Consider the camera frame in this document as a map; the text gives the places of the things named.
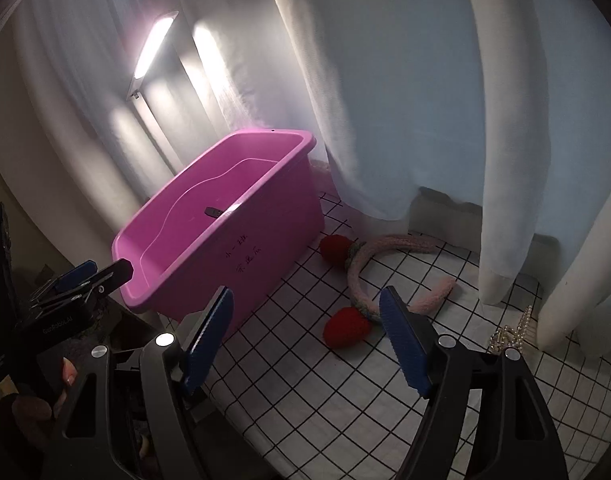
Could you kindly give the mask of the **person's left hand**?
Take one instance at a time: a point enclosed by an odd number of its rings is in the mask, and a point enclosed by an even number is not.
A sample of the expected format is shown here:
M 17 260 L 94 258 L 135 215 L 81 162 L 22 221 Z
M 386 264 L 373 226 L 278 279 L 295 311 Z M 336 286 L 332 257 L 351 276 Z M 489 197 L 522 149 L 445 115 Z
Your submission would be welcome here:
M 57 415 L 69 390 L 78 378 L 78 370 L 67 358 L 53 358 L 33 363 L 14 376 L 19 388 L 12 411 L 22 422 L 47 422 Z

